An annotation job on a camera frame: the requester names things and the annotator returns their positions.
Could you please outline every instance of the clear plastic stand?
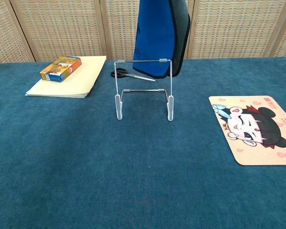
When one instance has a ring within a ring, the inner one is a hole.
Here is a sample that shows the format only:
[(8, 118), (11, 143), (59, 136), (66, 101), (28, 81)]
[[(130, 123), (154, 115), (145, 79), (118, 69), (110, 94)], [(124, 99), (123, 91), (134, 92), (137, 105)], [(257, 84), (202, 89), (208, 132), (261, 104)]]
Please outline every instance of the clear plastic stand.
[[(119, 95), (118, 90), (118, 78), (117, 78), (117, 71), (116, 65), (119, 63), (133, 63), (133, 62), (170, 62), (170, 78), (171, 78), (171, 93), (167, 96), (167, 91), (165, 89), (124, 89), (122, 91), (122, 95)], [(135, 60), (118, 60), (114, 62), (114, 76), (115, 76), (115, 86), (116, 86), (116, 95), (115, 95), (115, 108), (116, 108), (116, 116), (118, 120), (121, 120), (122, 115), (122, 99), (125, 92), (164, 92), (166, 97), (166, 107), (167, 107), (167, 119), (168, 121), (173, 120), (174, 116), (174, 97), (172, 95), (172, 78), (173, 78), (173, 71), (172, 71), (172, 61), (168, 59), (159, 59), (159, 60), (146, 60), (146, 61), (135, 61)]]

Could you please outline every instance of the mouse pad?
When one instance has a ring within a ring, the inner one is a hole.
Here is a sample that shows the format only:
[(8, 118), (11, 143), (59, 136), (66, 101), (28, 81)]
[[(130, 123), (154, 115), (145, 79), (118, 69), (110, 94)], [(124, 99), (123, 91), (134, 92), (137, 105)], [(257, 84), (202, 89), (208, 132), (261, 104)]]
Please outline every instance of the mouse pad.
[(235, 160), (286, 165), (286, 113), (270, 96), (210, 96)]

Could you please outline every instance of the cartoon face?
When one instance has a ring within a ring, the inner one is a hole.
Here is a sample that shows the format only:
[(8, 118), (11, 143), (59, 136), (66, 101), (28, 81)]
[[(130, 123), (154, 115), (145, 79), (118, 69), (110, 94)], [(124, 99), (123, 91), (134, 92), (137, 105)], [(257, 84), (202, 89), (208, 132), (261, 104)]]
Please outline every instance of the cartoon face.
[(251, 146), (255, 146), (256, 142), (263, 142), (258, 121), (251, 114), (243, 114), (243, 109), (237, 106), (232, 107), (230, 112), (231, 118), (227, 120), (230, 137), (241, 139)]

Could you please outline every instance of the table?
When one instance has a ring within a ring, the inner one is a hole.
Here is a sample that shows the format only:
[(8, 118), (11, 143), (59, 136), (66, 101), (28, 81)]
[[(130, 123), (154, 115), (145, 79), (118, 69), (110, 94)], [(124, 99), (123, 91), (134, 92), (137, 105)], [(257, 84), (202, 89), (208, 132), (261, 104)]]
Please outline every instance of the table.
[(172, 122), (163, 93), (125, 94), (117, 120), (113, 61), (84, 99), (24, 96), (48, 64), (0, 64), (0, 228), (286, 229), (286, 166), (236, 163), (208, 101), (286, 111), (286, 57), (185, 60)]

